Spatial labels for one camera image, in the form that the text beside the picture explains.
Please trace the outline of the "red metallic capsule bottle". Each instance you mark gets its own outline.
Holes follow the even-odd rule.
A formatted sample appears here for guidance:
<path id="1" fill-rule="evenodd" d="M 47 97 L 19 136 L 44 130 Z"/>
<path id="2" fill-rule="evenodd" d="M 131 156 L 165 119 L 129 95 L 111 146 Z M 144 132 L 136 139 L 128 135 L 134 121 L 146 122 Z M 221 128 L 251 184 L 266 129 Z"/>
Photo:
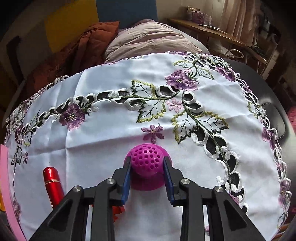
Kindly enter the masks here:
<path id="1" fill-rule="evenodd" d="M 51 206 L 55 209 L 65 196 L 57 169 L 46 167 L 43 170 L 43 178 Z"/>

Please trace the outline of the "beige curtain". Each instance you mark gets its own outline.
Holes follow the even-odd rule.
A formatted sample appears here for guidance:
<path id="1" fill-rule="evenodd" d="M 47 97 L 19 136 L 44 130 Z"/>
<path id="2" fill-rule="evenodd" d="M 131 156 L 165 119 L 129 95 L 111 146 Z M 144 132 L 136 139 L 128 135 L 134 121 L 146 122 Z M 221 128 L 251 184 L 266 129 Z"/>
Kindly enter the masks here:
<path id="1" fill-rule="evenodd" d="M 220 30 L 251 47 L 257 31 L 260 1 L 228 0 L 224 2 Z"/>

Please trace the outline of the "pink shallow cardboard box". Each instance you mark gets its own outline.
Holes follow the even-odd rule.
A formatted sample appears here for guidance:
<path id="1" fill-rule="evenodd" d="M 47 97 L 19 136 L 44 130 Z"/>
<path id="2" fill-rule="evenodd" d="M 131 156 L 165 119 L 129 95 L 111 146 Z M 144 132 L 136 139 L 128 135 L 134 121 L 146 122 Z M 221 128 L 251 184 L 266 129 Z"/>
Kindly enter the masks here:
<path id="1" fill-rule="evenodd" d="M 6 209 L 6 215 L 8 223 L 11 227 L 16 240 L 26 241 L 23 231 L 19 225 L 19 222 L 15 216 L 12 195 L 10 191 L 9 183 L 9 171 L 8 171 L 8 148 L 1 145 L 1 192 Z"/>

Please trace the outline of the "multicolour headboard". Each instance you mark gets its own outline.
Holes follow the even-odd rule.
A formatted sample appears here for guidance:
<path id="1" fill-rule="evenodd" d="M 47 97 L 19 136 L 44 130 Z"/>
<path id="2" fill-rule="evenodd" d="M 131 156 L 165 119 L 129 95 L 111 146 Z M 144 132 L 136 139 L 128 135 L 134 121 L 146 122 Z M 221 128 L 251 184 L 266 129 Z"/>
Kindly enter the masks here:
<path id="1" fill-rule="evenodd" d="M 1 39 L 1 65 L 18 79 L 16 60 L 26 78 L 91 25 L 119 21 L 124 28 L 142 19 L 158 20 L 156 1 L 32 1 Z"/>

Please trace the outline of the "rust brown quilted jacket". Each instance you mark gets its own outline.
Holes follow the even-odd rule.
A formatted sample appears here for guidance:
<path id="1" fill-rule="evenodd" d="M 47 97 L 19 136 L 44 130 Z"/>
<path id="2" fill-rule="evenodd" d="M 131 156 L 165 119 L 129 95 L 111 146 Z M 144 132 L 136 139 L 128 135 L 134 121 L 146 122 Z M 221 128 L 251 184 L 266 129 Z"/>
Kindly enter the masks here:
<path id="1" fill-rule="evenodd" d="M 39 64 L 27 77 L 26 97 L 37 93 L 57 77 L 72 76 L 104 63 L 104 53 L 118 34 L 119 21 L 91 25 L 78 39 Z"/>

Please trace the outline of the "red puzzle block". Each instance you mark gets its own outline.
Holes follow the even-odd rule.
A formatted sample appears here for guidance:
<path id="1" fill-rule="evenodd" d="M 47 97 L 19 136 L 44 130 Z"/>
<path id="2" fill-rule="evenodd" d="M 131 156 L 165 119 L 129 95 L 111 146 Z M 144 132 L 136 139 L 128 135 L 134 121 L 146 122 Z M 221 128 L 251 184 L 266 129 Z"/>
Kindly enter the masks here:
<path id="1" fill-rule="evenodd" d="M 113 222 L 118 219 L 118 215 L 125 212 L 124 206 L 112 206 L 112 218 Z"/>

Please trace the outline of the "mauve duvet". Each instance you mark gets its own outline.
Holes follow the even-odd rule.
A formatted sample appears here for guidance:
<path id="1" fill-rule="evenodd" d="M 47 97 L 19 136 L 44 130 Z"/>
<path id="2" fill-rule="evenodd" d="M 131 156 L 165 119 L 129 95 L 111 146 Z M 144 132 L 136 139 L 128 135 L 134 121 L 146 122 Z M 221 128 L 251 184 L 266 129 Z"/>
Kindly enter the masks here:
<path id="1" fill-rule="evenodd" d="M 104 62 L 165 52 L 209 53 L 200 41 L 176 28 L 142 20 L 118 33 L 106 49 Z"/>

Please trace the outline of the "white embroidered floral tablecloth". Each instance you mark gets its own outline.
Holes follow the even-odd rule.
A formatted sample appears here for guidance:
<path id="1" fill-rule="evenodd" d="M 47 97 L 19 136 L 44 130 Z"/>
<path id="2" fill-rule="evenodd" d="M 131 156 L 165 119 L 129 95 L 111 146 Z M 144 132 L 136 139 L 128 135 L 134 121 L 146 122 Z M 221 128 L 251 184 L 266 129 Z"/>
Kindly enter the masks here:
<path id="1" fill-rule="evenodd" d="M 31 238 L 52 207 L 42 172 L 65 192 L 97 185 L 130 149 L 156 144 L 185 177 L 220 185 L 266 240 L 288 216 L 290 180 L 276 108 L 251 86 L 256 74 L 220 57 L 166 52 L 59 76 L 6 120 L 10 192 Z"/>

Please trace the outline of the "wooden side table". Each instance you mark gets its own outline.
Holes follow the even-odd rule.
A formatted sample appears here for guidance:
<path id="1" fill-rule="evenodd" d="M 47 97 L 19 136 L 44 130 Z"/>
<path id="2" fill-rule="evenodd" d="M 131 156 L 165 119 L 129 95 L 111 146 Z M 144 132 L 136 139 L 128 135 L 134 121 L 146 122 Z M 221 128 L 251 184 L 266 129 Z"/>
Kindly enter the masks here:
<path id="1" fill-rule="evenodd" d="M 219 39 L 219 40 L 225 41 L 229 44 L 239 46 L 240 48 L 243 48 L 245 51 L 247 51 L 249 54 L 251 54 L 252 57 L 254 57 L 256 60 L 258 60 L 262 64 L 264 64 L 264 65 L 267 64 L 267 60 L 264 57 L 257 54 L 253 49 L 248 47 L 244 42 L 238 40 L 237 38 L 235 38 L 227 33 L 224 33 L 219 30 L 203 27 L 203 26 L 201 26 L 197 23 L 191 22 L 191 21 L 174 19 L 174 18 L 167 18 L 167 21 L 171 25 L 181 26 L 181 27 L 184 27 L 184 28 L 189 29 L 191 31 L 194 31 L 198 34 L 202 34 L 202 35 L 205 35 L 210 38 Z"/>

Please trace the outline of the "magenta perforated mushroom toy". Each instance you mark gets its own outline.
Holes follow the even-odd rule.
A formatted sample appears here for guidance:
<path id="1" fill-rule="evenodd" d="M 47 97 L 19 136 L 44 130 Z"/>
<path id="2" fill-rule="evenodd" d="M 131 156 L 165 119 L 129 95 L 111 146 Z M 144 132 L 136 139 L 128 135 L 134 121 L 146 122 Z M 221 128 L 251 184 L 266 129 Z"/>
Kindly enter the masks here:
<path id="1" fill-rule="evenodd" d="M 161 146 L 144 143 L 132 148 L 125 157 L 130 159 L 130 185 L 133 190 L 153 191 L 165 185 L 163 159 L 170 157 Z"/>

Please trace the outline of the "purple box on side table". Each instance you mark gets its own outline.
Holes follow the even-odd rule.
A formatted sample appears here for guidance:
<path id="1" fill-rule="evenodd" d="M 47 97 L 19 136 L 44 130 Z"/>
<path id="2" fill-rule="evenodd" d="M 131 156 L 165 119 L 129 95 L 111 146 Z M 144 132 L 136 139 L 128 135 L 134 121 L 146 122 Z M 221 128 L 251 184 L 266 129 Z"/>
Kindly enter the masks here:
<path id="1" fill-rule="evenodd" d="M 199 25 L 211 25 L 212 17 L 201 12 L 197 8 L 193 8 L 191 6 L 187 7 L 186 18 L 188 21 L 197 23 Z"/>

